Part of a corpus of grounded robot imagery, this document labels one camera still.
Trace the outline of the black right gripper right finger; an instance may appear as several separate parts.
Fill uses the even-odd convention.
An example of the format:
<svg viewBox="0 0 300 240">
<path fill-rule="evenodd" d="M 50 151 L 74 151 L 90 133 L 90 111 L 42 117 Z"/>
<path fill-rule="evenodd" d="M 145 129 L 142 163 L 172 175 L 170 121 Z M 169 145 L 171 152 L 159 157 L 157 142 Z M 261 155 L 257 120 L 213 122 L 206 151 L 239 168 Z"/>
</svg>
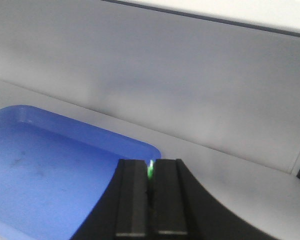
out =
<svg viewBox="0 0 300 240">
<path fill-rule="evenodd" d="M 152 240 L 260 240 L 262 232 L 214 198 L 181 159 L 157 159 Z"/>
</svg>

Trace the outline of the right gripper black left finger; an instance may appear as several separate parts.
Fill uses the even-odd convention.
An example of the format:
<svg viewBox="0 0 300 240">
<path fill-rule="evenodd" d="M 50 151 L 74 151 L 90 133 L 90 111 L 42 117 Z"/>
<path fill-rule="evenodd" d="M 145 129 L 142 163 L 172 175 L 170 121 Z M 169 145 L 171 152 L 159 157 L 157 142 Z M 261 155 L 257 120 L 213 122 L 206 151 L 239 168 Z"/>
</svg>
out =
<svg viewBox="0 0 300 240">
<path fill-rule="evenodd" d="M 75 240 L 144 240 L 147 236 L 147 165 L 120 159 L 105 192 L 77 229 Z"/>
</svg>

